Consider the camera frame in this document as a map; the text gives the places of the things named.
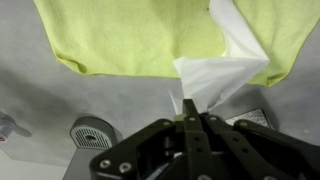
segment white paper towel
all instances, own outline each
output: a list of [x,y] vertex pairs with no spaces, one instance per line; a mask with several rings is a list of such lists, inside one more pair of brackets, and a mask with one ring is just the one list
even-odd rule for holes
[[[232,0],[211,0],[210,14],[223,32],[226,50],[221,57],[181,57],[174,61],[184,93],[198,111],[207,112],[223,103],[263,69],[269,58]],[[181,108],[175,104],[177,114]]]

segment towel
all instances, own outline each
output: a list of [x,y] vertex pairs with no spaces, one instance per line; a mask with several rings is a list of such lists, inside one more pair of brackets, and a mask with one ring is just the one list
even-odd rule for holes
[[[174,60],[219,57],[225,50],[223,34],[209,14],[209,0],[35,3],[55,56],[82,74],[176,78]],[[288,75],[319,21],[320,1],[234,3],[270,58],[269,65],[249,83],[272,86]]]

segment gray floor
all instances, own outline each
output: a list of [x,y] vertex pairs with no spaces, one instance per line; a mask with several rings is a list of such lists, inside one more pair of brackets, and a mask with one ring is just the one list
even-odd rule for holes
[[[286,134],[320,145],[320,25],[280,84],[246,85],[214,110],[225,118],[262,107]],[[179,79],[83,76],[55,60],[32,0],[0,1],[0,111],[21,127],[0,144],[11,158],[68,165],[75,151],[69,130],[93,114],[124,137],[175,112],[168,89],[182,95]]]

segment black metal bracket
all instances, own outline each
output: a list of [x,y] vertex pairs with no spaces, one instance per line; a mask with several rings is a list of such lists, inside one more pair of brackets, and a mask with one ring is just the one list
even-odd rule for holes
[[190,99],[183,113],[180,121],[158,120],[95,157],[92,179],[320,179],[319,147],[247,120],[229,126],[198,114]]

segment screw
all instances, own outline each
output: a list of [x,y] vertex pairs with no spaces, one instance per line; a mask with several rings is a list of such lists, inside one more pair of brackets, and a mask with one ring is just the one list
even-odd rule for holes
[[102,169],[108,168],[111,165],[111,161],[110,160],[102,160],[100,162],[100,167]]
[[248,123],[246,123],[246,122],[241,122],[240,125],[241,125],[241,126],[248,126]]
[[277,178],[272,177],[272,176],[265,176],[265,177],[263,178],[263,180],[277,180]]
[[131,168],[132,168],[132,166],[128,162],[124,162],[124,163],[120,164],[120,166],[119,166],[119,170],[121,173],[126,173],[126,172],[130,171]]
[[210,120],[211,120],[211,121],[215,121],[215,120],[217,120],[217,117],[211,116],[211,117],[210,117]]
[[198,180],[211,180],[211,178],[210,178],[209,176],[203,174],[203,175],[200,175],[200,176],[198,177]]

